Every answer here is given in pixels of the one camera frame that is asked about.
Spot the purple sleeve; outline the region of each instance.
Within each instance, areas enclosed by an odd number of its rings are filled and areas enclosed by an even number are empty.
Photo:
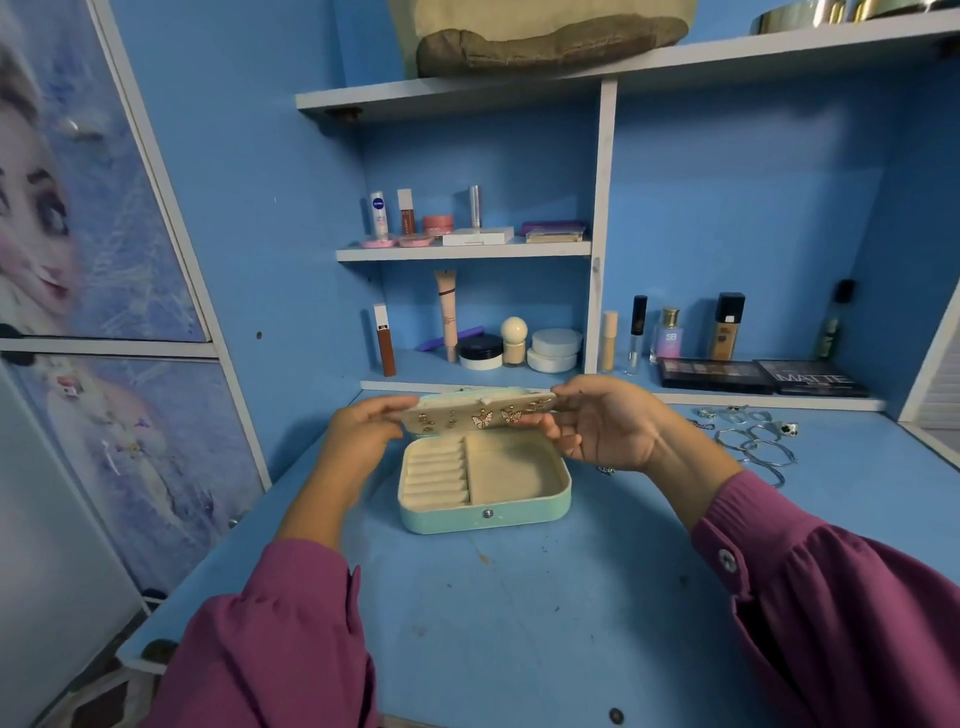
[[[795,724],[960,725],[960,588],[943,575],[752,473],[724,485],[691,537]]]
[[[359,568],[325,546],[268,545],[243,593],[190,620],[141,728],[374,728],[359,590]]]

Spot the elsa picture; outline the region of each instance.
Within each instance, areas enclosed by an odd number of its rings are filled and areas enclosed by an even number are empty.
[[[46,77],[36,73],[16,44],[30,39],[21,30],[28,19],[44,29],[35,49],[76,58],[47,65]],[[151,237],[157,229],[166,235],[156,200],[125,197],[150,186],[138,178],[145,173],[135,145],[131,158],[115,130],[130,134],[108,69],[105,78],[106,67],[98,70],[103,63],[81,0],[0,5],[0,324],[8,335],[13,328],[27,336],[190,340],[199,325],[185,283],[172,251],[170,260],[157,252],[169,238]],[[64,93],[71,85],[57,74],[71,69],[83,76]],[[44,93],[44,82],[56,91]],[[45,107],[48,97],[56,109]],[[72,108],[92,118],[91,99],[99,99],[98,136],[58,134],[53,117],[61,122]],[[138,208],[155,220],[125,228]],[[141,590],[174,589],[261,492],[215,363],[39,355],[12,369]],[[142,394],[184,406],[164,416]],[[168,434],[171,420],[178,435]],[[198,448],[204,437],[216,437],[222,451]],[[226,469],[220,457],[229,459]]]

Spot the person's right hand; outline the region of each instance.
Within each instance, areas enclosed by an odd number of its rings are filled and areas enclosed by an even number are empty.
[[[580,375],[553,388],[556,412],[524,415],[566,457],[620,471],[643,472],[658,441],[666,407],[646,390],[612,376]]]

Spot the shirt button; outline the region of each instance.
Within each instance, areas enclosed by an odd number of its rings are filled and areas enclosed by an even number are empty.
[[[724,569],[730,573],[736,573],[736,559],[733,558],[733,554],[725,548],[721,548],[717,555],[720,557],[720,563],[723,564]]]

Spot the person's left hand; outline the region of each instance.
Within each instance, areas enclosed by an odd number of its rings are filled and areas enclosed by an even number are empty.
[[[310,479],[319,480],[329,497],[350,508],[383,458],[387,444],[403,437],[400,413],[419,400],[416,395],[372,397],[338,409]]]

